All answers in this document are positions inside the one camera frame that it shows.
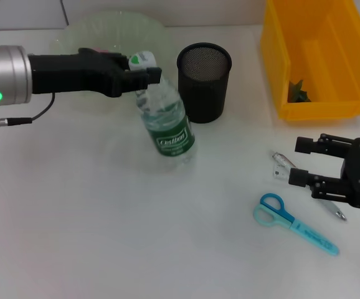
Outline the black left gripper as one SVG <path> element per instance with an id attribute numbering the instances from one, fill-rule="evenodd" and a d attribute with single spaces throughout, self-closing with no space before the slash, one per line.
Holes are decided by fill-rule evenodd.
<path id="1" fill-rule="evenodd" d="M 29 54 L 28 58 L 33 94 L 91 91 L 119 97 L 159 84 L 162 75 L 159 67 L 129 70 L 127 56 L 88 48 L 80 48 L 76 54 Z"/>

